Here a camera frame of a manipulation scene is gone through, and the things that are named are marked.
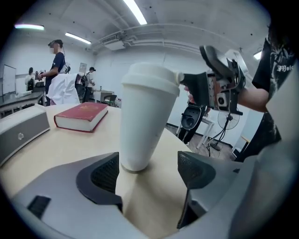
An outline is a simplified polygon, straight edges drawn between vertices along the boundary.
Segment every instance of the office chair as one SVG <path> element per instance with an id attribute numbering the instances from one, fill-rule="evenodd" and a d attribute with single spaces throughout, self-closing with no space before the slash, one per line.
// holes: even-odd
<path id="1" fill-rule="evenodd" d="M 107 104 L 109 106 L 111 106 L 111 104 L 113 104 L 114 107 L 116 107 L 116 105 L 115 105 L 116 97 L 117 97 L 117 95 L 107 95 L 104 97 L 103 103 Z"/>

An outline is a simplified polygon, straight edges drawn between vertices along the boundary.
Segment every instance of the fluorescent light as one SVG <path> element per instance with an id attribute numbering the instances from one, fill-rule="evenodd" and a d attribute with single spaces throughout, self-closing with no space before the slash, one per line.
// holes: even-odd
<path id="1" fill-rule="evenodd" d="M 134 14 L 134 16 L 137 18 L 137 20 L 139 21 L 140 25 L 147 24 L 144 16 L 142 15 L 139 7 L 136 5 L 136 3 L 135 3 L 134 0 L 124 0 L 124 2 L 130 8 L 130 10 Z"/>
<path id="2" fill-rule="evenodd" d="M 73 35 L 73 34 L 71 34 L 71 33 L 65 33 L 65 35 L 66 36 L 69 36 L 69 37 L 72 37 L 72 38 L 75 38 L 75 39 L 77 39 L 77 40 L 79 40 L 79 41 L 82 41 L 82 42 L 84 42 L 84 43 L 87 43 L 87 44 L 90 44 L 91 42 L 89 42 L 89 41 L 87 41 L 87 40 L 85 40 L 85 39 L 83 39 L 83 38 L 81 38 L 81 37 L 78 37 L 78 36 L 76 36 L 76 35 Z"/>
<path id="3" fill-rule="evenodd" d="M 35 30 L 44 30 L 42 25 L 32 25 L 32 24 L 15 24 L 16 29 L 35 29 Z"/>
<path id="4" fill-rule="evenodd" d="M 253 56 L 254 56 L 254 58 L 255 58 L 256 60 L 261 59 L 262 51 L 259 51 L 259 52 L 255 53 Z"/>

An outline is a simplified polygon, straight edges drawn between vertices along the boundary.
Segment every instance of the red book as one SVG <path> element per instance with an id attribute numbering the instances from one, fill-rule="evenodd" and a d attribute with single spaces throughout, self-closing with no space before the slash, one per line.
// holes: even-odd
<path id="1" fill-rule="evenodd" d="M 59 128 L 93 132 L 107 113 L 107 105 L 86 102 L 55 115 L 54 122 Z"/>

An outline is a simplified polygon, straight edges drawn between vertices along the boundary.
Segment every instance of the white wall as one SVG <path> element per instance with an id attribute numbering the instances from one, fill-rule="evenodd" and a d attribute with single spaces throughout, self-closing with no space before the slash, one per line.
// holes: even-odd
<path id="1" fill-rule="evenodd" d="M 249 110 L 247 120 L 245 122 L 244 128 L 241 132 L 241 135 L 248 139 L 252 140 L 253 136 L 256 133 L 257 128 L 259 127 L 264 113 Z M 239 139 L 235 145 L 236 148 L 242 149 L 245 145 L 245 140 Z"/>
<path id="2" fill-rule="evenodd" d="M 202 73 L 208 69 L 205 62 L 198 55 L 188 53 L 181 50 L 163 48 L 163 47 L 131 47 L 119 51 L 101 51 L 95 61 L 95 88 L 114 91 L 114 93 L 121 98 L 122 85 L 121 79 L 128 72 L 131 64 L 138 62 L 148 62 L 160 64 L 170 70 L 178 70 L 183 73 Z M 181 114 L 187 107 L 187 92 L 180 87 L 180 96 L 177 98 L 172 109 L 168 123 L 179 126 Z M 241 105 L 239 110 L 243 112 L 240 117 L 238 125 L 232 129 L 227 130 L 224 142 L 234 146 L 241 135 L 241 131 L 246 122 L 249 109 Z M 215 125 L 209 136 L 215 136 L 222 128 L 218 125 L 218 112 L 211 110 L 209 119 L 215 122 Z M 196 132 L 203 134 L 207 125 L 201 123 Z"/>
<path id="3" fill-rule="evenodd" d="M 0 53 L 0 78 L 4 64 L 15 67 L 17 75 L 28 74 L 30 67 L 34 72 L 49 71 L 55 57 L 49 51 L 49 42 L 47 39 L 12 35 Z M 92 53 L 72 45 L 64 45 L 64 50 L 65 61 L 71 64 L 71 73 L 79 72 L 80 63 L 86 63 L 87 70 L 93 66 L 95 56 Z"/>

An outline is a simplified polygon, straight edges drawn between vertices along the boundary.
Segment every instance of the white cup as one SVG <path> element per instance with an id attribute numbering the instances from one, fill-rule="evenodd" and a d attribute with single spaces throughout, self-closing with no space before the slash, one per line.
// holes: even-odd
<path id="1" fill-rule="evenodd" d="M 150 63 L 131 65 L 123 77 L 120 162 L 143 170 L 159 142 L 184 75 Z"/>

